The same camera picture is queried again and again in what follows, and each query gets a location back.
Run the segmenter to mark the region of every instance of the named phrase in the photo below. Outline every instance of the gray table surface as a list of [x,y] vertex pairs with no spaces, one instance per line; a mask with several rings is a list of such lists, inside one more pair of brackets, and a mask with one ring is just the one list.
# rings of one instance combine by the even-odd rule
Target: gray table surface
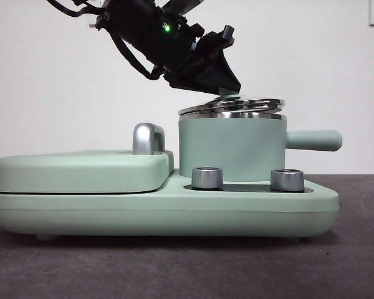
[[336,190],[313,238],[62,237],[0,229],[5,298],[374,298],[374,175],[315,175]]

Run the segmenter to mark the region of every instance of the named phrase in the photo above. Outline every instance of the green led light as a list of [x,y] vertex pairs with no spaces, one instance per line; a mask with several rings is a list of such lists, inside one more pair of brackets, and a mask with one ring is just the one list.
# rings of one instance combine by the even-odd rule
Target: green led light
[[172,30],[172,27],[171,27],[168,23],[166,23],[166,22],[164,22],[164,23],[162,24],[162,28],[163,28],[163,30],[164,30],[166,33],[170,33],[171,30]]

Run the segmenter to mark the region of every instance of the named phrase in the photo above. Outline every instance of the mint green pot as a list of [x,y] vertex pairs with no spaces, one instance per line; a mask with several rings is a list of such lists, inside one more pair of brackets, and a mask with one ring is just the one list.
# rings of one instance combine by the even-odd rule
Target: mint green pot
[[342,136],[337,131],[287,132],[284,115],[272,115],[279,119],[269,118],[269,114],[254,116],[182,116],[180,174],[190,178],[193,168],[212,166],[223,169],[225,181],[268,181],[273,169],[284,169],[286,148],[336,151],[342,145]]

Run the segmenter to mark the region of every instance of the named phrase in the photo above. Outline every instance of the black cable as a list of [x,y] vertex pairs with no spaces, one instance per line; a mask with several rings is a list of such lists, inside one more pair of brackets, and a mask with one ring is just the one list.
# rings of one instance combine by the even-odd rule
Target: black cable
[[80,11],[72,11],[69,8],[66,8],[62,4],[58,3],[56,0],[47,0],[48,3],[53,5],[56,9],[58,9],[60,12],[63,12],[64,14],[70,16],[70,17],[80,17],[83,14],[101,14],[103,11],[102,8],[99,7],[92,7],[92,6],[86,6],[83,7]]
[[118,36],[115,32],[112,30],[108,30],[108,33],[110,34],[113,42],[117,46],[119,52],[126,58],[127,61],[129,61],[129,64],[134,67],[138,72],[140,72],[144,77],[146,77],[149,80],[158,80],[160,76],[163,74],[164,70],[162,67],[155,67],[152,72],[150,73],[147,71],[144,66],[140,63],[140,61],[137,60],[137,58],[134,56],[134,54],[129,50],[123,39]]
[[90,7],[96,7],[94,6],[93,4],[90,4],[87,2],[87,0],[72,0],[76,6],[79,6],[81,4],[86,4],[87,6],[90,6]]

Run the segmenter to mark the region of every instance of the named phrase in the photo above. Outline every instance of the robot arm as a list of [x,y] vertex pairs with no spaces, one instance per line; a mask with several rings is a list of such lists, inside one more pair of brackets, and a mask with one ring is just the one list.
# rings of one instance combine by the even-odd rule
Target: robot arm
[[[98,15],[95,27],[108,31],[124,58],[150,80],[163,75],[173,88],[218,95],[220,90],[238,93],[241,88],[223,54],[225,48],[234,44],[234,29],[226,25],[220,33],[204,35],[199,24],[187,24],[184,15],[203,0],[170,0],[163,7],[156,6],[153,0],[105,0],[102,7],[94,7],[86,0],[73,0],[76,5],[86,4],[79,12],[56,0],[47,1],[72,17]],[[125,42],[154,64],[151,72]]]

